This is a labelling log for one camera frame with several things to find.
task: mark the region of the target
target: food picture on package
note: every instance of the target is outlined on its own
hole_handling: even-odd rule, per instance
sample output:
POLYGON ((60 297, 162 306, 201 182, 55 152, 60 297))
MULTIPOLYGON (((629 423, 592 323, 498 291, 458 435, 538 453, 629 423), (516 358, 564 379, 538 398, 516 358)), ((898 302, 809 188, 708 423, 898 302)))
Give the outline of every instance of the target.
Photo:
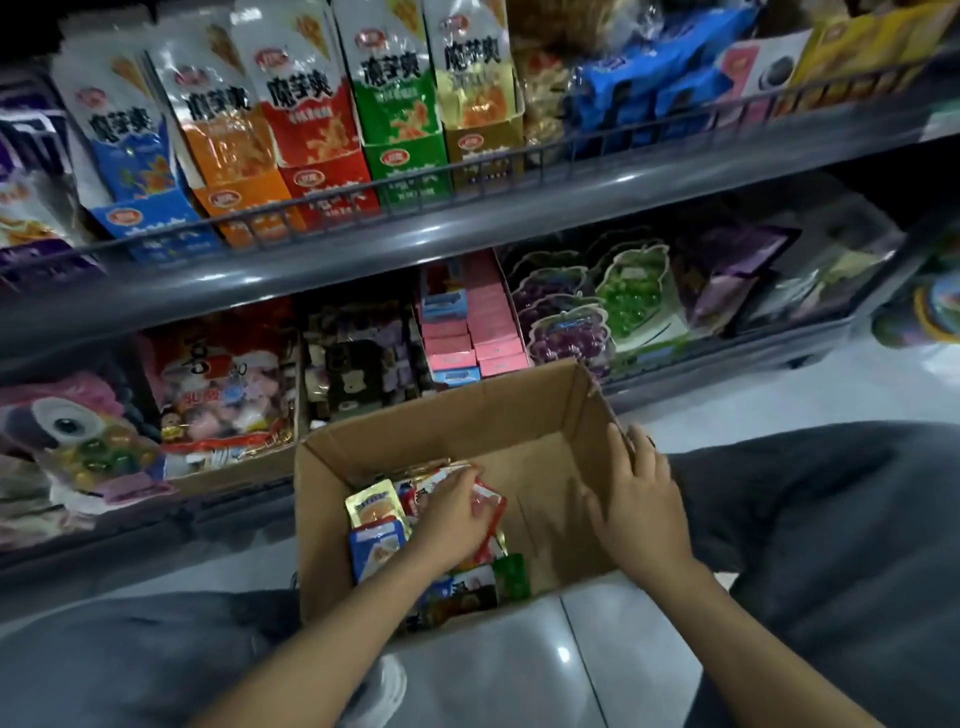
MULTIPOLYGON (((468 462, 440 467, 415 466, 393 473, 346 500, 350 523, 350 555, 357 584, 375 574, 399 552, 410 538, 416 538, 417 524, 429 509, 430 496, 437 489, 452 488, 468 462)), ((471 508, 479 513, 485 503, 492 505, 492 517, 485 543, 466 561, 434 581, 400 627, 400 632, 433 629, 461 615, 481 612, 529 598, 530 584, 523 556, 509 554, 498 525, 508 500, 474 477, 471 508)))

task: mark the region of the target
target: leg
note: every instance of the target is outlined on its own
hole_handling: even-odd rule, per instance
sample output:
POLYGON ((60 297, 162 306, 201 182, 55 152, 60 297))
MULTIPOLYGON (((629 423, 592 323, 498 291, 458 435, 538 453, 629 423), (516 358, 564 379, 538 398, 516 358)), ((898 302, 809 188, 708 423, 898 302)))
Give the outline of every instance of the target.
MULTIPOLYGON (((956 724, 960 428, 857 423, 671 458, 699 559, 888 726, 956 724)), ((732 725, 705 678, 687 725, 732 725)))

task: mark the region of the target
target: person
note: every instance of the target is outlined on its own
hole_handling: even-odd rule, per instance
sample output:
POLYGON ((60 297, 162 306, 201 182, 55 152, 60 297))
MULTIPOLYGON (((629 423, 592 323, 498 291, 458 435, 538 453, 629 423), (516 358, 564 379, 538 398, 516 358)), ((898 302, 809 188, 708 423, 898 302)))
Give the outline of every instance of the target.
MULTIPOLYGON (((960 428, 831 425, 670 460, 635 426, 625 442, 612 425, 609 441, 609 497, 601 502, 584 489, 584 506, 614 562, 704 666, 687 726, 957 724, 960 428), (739 573, 729 594, 715 570, 739 573)), ((64 647, 65 634, 86 634, 69 616, 92 605, 60 618, 72 619, 70 630, 57 628, 58 617, 36 622, 0 644, 5 718, 58 724, 34 719, 49 701, 31 687, 69 678, 57 710, 84 726, 182 725, 186 719, 174 720, 185 716, 195 728, 333 725, 425 587, 484 538, 491 514, 472 505, 474 475, 438 487, 406 548, 323 619, 259 650, 265 659, 240 649, 244 640, 266 644, 266 632, 238 619, 235 604, 230 615, 243 630, 233 636, 212 603, 198 616, 171 619, 156 609, 153 620, 127 619, 130 629, 155 628, 152 641, 141 635, 127 644, 139 661, 129 651, 109 658, 122 649, 117 638, 129 643, 132 632, 114 630, 85 652, 82 644, 64 647), (182 635, 171 637, 171 622, 199 625, 198 639, 184 646, 182 635), (7 649, 17 638, 19 651, 7 649), (44 650, 46 661, 36 656, 44 650), (143 678, 154 664, 148 656, 166 666, 162 679, 143 678), (109 690, 96 676, 104 661, 113 667, 109 690), (213 700, 214 692, 222 694, 213 700), (89 720, 105 703, 123 719, 89 720)))

